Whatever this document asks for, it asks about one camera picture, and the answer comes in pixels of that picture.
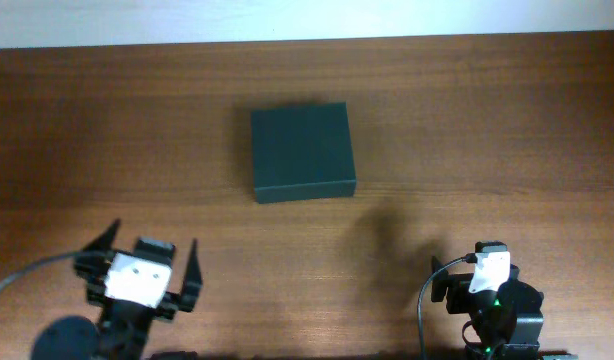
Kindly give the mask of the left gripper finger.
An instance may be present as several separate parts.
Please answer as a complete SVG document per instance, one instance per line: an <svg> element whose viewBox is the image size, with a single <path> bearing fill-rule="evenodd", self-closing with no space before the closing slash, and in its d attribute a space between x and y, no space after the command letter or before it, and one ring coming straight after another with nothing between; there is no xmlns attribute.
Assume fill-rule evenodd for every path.
<svg viewBox="0 0 614 360"><path fill-rule="evenodd" d="M87 244L83 252L110 252L113 250L113 243L116 239L121 220L115 219L98 237Z"/></svg>
<svg viewBox="0 0 614 360"><path fill-rule="evenodd" d="M194 310L203 287L203 278L197 250L198 242L194 239L186 265L179 302L179 310L188 313Z"/></svg>

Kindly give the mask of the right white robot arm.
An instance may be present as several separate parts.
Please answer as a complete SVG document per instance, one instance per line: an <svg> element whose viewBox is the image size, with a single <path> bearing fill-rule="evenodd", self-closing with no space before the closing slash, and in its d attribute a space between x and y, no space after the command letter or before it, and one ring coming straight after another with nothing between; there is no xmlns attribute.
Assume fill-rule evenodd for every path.
<svg viewBox="0 0 614 360"><path fill-rule="evenodd" d="M447 263L433 256L419 295L430 289L431 301L444 303L448 314L469 317L461 330L473 329L478 340L463 340L466 359L574 359L565 351L541 350L544 293L519 274L505 243L478 242Z"/></svg>

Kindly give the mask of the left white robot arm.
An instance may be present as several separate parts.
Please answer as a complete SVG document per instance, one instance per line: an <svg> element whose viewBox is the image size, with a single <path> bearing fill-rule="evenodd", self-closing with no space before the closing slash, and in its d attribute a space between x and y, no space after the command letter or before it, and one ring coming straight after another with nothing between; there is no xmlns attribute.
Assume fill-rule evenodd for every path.
<svg viewBox="0 0 614 360"><path fill-rule="evenodd" d="M120 225L114 220L73 260L86 301L101 309L98 320L73 315L52 322L36 337L32 359L139 359L155 321L194 311L203 288L198 241L191 242L181 289L171 292L176 246L139 237L132 250L115 249Z"/></svg>

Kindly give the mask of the dark green box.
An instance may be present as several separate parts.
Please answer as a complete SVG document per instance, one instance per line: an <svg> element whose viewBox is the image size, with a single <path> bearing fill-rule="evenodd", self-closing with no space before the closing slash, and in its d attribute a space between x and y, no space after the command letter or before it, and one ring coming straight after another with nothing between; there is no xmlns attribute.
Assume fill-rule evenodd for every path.
<svg viewBox="0 0 614 360"><path fill-rule="evenodd" d="M250 121L258 203L355 194L357 177L346 103L255 110Z"/></svg>

